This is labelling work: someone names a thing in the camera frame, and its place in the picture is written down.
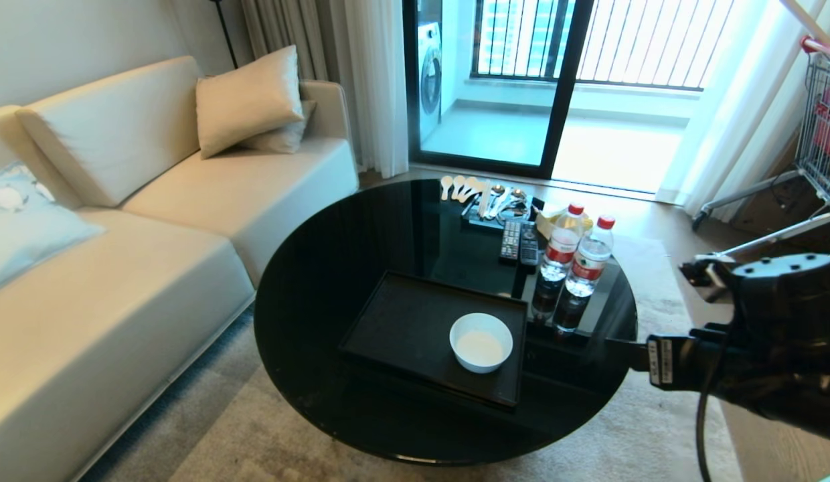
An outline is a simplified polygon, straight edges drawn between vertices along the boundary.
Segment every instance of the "gray carpet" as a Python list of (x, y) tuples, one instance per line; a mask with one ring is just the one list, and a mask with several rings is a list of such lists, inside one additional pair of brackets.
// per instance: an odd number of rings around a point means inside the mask
[[(687, 332), (662, 244), (618, 238), (614, 255), (635, 292), (639, 339)], [(262, 368), (248, 309), (82, 480), (694, 480), (696, 406), (697, 394), (662, 392), (630, 372), (590, 422), (540, 451), (466, 469), (394, 463), (333, 441), (287, 405)], [(713, 479), (742, 480), (717, 400), (706, 423)]]

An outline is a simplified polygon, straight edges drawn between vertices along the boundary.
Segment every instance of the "cart wheel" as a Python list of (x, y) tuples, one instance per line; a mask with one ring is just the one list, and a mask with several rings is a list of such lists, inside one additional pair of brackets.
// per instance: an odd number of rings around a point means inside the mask
[(694, 218), (691, 219), (691, 231), (692, 232), (697, 232), (697, 229), (700, 228), (700, 223), (702, 223), (703, 220), (705, 220), (706, 217), (709, 216), (709, 215), (710, 214), (706, 213), (705, 211), (701, 211), (701, 212), (697, 213), (694, 216)]

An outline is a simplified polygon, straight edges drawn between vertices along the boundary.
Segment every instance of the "shopping cart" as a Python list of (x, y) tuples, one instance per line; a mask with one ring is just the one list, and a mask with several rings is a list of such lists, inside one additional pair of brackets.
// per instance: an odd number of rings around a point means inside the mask
[(801, 46), (810, 55), (810, 61), (805, 76), (807, 101), (804, 121), (799, 134), (795, 169), (770, 177), (733, 195), (707, 202), (693, 218), (691, 229), (697, 231), (703, 220), (715, 208), (739, 201), (749, 195), (770, 189), (775, 184), (785, 183), (800, 176), (804, 177), (817, 190), (817, 196), (823, 200), (824, 204), (804, 222), (717, 253), (719, 256), (733, 256), (740, 251), (749, 250), (763, 244), (776, 243), (782, 239), (792, 238), (830, 223), (830, 213), (820, 214), (822, 211), (830, 210), (830, 45), (819, 42), (810, 36), (805, 36), (801, 40)]

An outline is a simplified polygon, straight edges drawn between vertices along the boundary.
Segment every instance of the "light blue pillow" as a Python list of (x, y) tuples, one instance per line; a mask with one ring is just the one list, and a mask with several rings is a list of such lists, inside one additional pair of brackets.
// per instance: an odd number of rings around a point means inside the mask
[(0, 287), (106, 230), (55, 204), (21, 162), (0, 171)]

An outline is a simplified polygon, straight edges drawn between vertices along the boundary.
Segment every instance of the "throw pillow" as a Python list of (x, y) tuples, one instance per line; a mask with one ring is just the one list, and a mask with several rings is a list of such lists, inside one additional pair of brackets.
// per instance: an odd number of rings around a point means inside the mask
[(249, 137), (248, 139), (242, 141), (240, 146), (259, 151), (286, 153), (286, 155), (292, 155), (292, 153), (298, 151), (299, 146), (302, 145), (302, 137), (305, 135), (305, 127), (307, 127), (308, 121), (311, 119), (311, 113), (314, 113), (314, 109), (316, 107), (316, 101), (303, 100), (302, 115), (305, 116), (304, 120), (289, 123), (284, 127), (278, 127), (274, 131), (253, 135), (253, 137)]
[(296, 47), (284, 47), (237, 70), (200, 79), (195, 97), (204, 159), (252, 135), (304, 120)]
[(0, 171), (0, 287), (33, 266), (105, 232), (55, 204), (17, 161)]

